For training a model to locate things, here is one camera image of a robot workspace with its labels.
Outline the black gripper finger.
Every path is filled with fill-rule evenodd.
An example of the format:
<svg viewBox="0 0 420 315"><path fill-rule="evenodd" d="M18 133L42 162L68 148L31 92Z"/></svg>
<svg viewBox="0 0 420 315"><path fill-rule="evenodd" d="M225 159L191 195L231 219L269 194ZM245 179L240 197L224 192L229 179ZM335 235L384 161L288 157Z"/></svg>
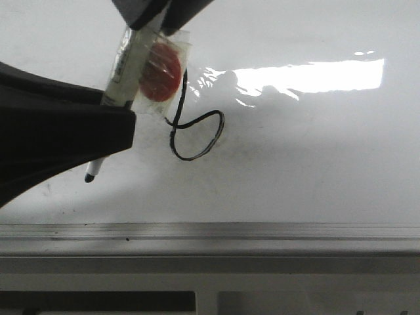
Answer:
<svg viewBox="0 0 420 315"><path fill-rule="evenodd" d="M150 26L156 32L173 35L206 8L212 0L112 0L132 30Z"/></svg>
<svg viewBox="0 0 420 315"><path fill-rule="evenodd" d="M103 92L1 64L1 205L91 160L129 149L136 115Z"/></svg>

